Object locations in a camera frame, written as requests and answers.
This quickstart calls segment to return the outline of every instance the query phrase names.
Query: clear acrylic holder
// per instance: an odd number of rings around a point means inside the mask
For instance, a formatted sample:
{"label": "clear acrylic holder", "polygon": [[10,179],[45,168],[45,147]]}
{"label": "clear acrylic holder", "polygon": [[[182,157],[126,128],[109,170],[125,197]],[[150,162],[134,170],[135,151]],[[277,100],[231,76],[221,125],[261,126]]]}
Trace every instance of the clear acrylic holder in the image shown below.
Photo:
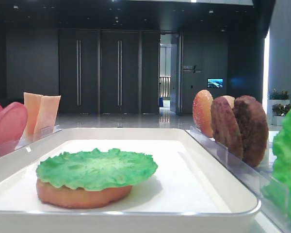
{"label": "clear acrylic holder", "polygon": [[[241,159],[228,151],[224,145],[217,143],[201,131],[191,126],[190,135],[213,157],[215,157],[229,172],[231,172],[249,190],[260,197],[262,202],[261,211],[273,222],[282,232],[291,233],[291,196],[288,187],[272,176],[272,169],[269,167],[252,168]],[[268,198],[265,195],[265,188],[271,186],[275,198]]]}
{"label": "clear acrylic holder", "polygon": [[28,137],[22,137],[20,140],[9,141],[0,144],[0,157],[3,157],[19,148],[25,147],[32,142],[38,141],[46,136],[49,136],[60,130],[60,126],[43,128],[40,132],[30,135]]}

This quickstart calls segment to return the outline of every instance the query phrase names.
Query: white tray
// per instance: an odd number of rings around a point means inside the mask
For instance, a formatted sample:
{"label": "white tray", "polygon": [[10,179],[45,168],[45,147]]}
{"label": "white tray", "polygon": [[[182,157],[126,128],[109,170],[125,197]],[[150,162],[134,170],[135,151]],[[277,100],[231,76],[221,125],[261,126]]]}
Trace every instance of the white tray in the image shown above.
{"label": "white tray", "polygon": [[[35,189],[40,161],[60,152],[152,154],[155,175],[124,200],[93,210],[42,204]],[[0,158],[0,233],[245,233],[260,200],[178,129],[67,129]]]}

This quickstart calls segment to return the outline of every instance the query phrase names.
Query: wall sign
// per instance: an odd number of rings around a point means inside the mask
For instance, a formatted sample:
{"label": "wall sign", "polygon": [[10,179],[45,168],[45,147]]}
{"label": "wall sign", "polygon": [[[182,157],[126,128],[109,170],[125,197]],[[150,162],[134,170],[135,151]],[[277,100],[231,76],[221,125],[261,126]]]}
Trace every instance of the wall sign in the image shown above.
{"label": "wall sign", "polygon": [[201,73],[202,70],[196,69],[196,66],[183,66],[183,72]]}

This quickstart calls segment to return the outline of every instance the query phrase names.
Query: shiny floor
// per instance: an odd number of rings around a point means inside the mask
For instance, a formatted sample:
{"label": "shiny floor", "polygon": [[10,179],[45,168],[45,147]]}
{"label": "shiny floor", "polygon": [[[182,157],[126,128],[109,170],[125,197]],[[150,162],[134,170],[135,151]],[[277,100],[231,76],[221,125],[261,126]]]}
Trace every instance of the shiny floor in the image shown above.
{"label": "shiny floor", "polygon": [[[191,115],[178,116],[169,110],[170,101],[164,100],[164,107],[160,108],[160,114],[144,115],[91,115],[91,114],[63,114],[58,115],[56,124],[60,128],[177,128],[190,129],[194,125]],[[270,131],[278,131],[281,127],[269,125]]]}

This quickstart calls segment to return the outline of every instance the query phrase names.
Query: television screen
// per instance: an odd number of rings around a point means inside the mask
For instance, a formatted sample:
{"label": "television screen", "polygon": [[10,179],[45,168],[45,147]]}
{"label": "television screen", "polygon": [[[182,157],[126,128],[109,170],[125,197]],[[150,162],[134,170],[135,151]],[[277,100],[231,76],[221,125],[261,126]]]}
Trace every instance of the television screen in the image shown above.
{"label": "television screen", "polygon": [[223,88],[223,79],[208,79],[207,88]]}

